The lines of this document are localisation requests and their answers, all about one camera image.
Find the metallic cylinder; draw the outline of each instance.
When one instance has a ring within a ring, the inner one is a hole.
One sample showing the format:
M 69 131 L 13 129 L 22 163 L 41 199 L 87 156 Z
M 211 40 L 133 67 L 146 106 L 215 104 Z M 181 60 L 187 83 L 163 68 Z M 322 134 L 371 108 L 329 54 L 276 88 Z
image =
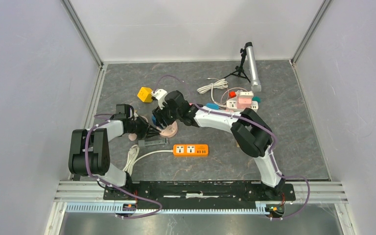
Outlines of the metallic cylinder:
M 250 66 L 250 84 L 252 85 L 252 91 L 261 92 L 261 83 L 259 76 L 257 75 L 256 59 L 253 52 L 253 44 L 251 42 L 246 43 L 247 60 Z

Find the yellow cube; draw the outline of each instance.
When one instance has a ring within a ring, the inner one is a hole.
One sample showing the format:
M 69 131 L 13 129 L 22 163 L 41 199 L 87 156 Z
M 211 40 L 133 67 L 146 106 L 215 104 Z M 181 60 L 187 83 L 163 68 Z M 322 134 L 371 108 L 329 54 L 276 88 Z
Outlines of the yellow cube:
M 142 102 L 150 103 L 152 102 L 152 89 L 149 87 L 141 87 L 138 93 L 138 98 L 141 99 Z

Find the black tripod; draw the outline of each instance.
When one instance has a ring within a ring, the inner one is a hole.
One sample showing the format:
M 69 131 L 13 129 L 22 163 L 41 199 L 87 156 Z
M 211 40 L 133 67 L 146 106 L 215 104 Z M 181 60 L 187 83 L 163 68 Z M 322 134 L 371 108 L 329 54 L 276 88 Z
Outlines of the black tripod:
M 236 76 L 236 77 L 245 78 L 245 79 L 247 79 L 247 81 L 250 82 L 250 79 L 247 77 L 246 73 L 244 72 L 244 68 L 243 68 L 243 65 L 244 65 L 244 62 L 246 61 L 246 56 L 247 56 L 246 48 L 240 49 L 240 54 L 241 54 L 240 66 L 236 66 L 234 72 L 228 74 L 227 76 L 225 76 L 223 78 L 227 78 L 227 77 L 233 75 L 233 76 Z

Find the green object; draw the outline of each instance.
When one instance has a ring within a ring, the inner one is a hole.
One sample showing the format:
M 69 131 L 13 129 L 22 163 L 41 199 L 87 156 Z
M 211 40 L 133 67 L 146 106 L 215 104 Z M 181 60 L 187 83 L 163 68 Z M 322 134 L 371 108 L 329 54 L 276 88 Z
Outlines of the green object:
M 261 100 L 260 100 L 260 98 L 258 96 L 254 96 L 253 99 L 252 99 L 252 101 L 257 101 L 257 103 L 261 102 Z

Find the white wall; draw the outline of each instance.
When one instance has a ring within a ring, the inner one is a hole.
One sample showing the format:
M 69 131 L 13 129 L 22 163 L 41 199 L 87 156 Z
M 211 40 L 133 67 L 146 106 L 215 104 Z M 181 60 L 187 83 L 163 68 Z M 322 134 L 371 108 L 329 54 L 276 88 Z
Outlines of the white wall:
M 96 77 L 59 0 L 0 1 L 0 235 L 43 234 Z
M 333 1 L 297 73 L 360 234 L 376 234 L 376 1 Z
M 71 0 L 104 61 L 290 59 L 322 0 Z

